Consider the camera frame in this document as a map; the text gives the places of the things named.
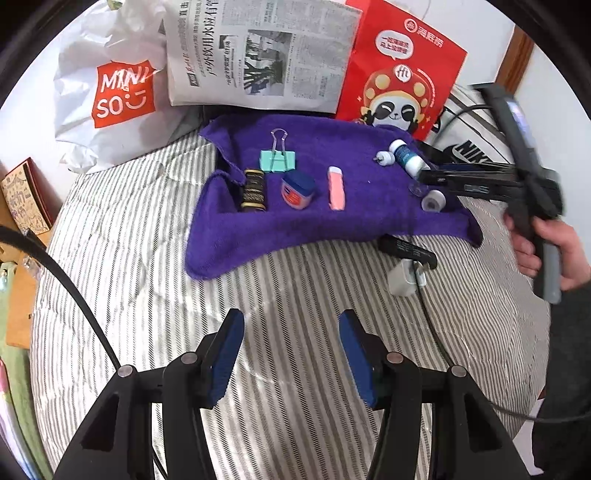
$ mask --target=speech bubble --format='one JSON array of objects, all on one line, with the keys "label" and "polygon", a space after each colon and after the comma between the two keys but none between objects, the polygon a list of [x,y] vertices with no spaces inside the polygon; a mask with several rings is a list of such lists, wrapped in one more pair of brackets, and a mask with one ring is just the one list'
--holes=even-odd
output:
[{"label": "speech bubble", "polygon": [[375,46],[383,55],[406,60],[413,56],[414,44],[409,36],[394,30],[382,30],[375,37]]}]

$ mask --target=miniso bag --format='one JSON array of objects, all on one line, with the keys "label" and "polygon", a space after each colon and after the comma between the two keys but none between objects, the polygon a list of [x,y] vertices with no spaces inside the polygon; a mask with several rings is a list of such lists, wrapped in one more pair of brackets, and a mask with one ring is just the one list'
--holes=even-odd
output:
[{"label": "miniso bag", "polygon": [[93,173],[160,148],[194,128],[168,101],[166,40],[157,0],[100,1],[67,30],[54,78],[56,140],[70,170]]}]

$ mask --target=mint green binder clip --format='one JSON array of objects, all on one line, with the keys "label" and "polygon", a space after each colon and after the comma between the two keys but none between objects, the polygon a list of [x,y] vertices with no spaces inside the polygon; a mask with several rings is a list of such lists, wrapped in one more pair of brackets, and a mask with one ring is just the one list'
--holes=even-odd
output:
[{"label": "mint green binder clip", "polygon": [[[277,151],[277,137],[275,132],[283,132],[281,137],[281,151]],[[259,163],[261,170],[264,172],[284,172],[287,170],[295,170],[296,168],[296,152],[293,150],[285,150],[285,139],[287,132],[282,128],[271,130],[273,137],[273,148],[271,150],[261,150],[261,158]]]}]

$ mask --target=white nike bag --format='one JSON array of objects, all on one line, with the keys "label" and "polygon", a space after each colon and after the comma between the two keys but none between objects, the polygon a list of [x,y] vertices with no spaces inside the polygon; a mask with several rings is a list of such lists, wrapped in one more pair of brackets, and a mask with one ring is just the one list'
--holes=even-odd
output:
[{"label": "white nike bag", "polygon": [[449,163],[513,163],[505,136],[499,132],[486,110],[462,115],[443,135],[438,136],[439,127],[445,127],[454,114],[477,103],[482,103],[478,92],[455,85],[436,124],[437,128],[431,130],[426,143],[431,145],[437,138],[436,148],[446,154]]},{"label": "white nike bag", "polygon": [[70,170],[94,173],[163,147],[196,127],[168,100],[164,7],[106,0],[65,33],[54,78],[56,140],[72,144]]}]

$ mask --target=red paper bag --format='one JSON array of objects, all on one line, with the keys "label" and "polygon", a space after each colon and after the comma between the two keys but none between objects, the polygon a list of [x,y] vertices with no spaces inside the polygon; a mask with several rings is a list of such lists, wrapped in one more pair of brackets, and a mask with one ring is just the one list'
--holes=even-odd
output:
[{"label": "red paper bag", "polygon": [[385,0],[347,0],[363,11],[336,118],[395,125],[424,140],[466,52]]}]

